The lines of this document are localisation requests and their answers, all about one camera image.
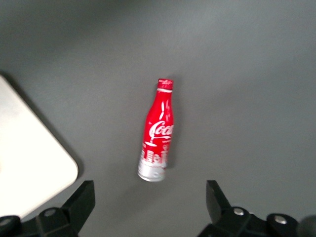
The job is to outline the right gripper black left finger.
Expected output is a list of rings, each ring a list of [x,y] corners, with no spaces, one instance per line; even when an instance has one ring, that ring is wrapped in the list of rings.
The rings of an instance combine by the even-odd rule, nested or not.
[[[84,181],[61,207],[51,207],[22,222],[17,215],[0,218],[2,237],[77,237],[95,207],[94,182]]]

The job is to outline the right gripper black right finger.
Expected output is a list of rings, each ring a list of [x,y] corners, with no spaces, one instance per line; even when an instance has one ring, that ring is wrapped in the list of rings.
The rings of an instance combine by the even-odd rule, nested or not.
[[[206,182],[206,207],[211,219],[199,237],[297,237],[299,223],[272,213],[265,220],[239,206],[231,206],[215,180]]]

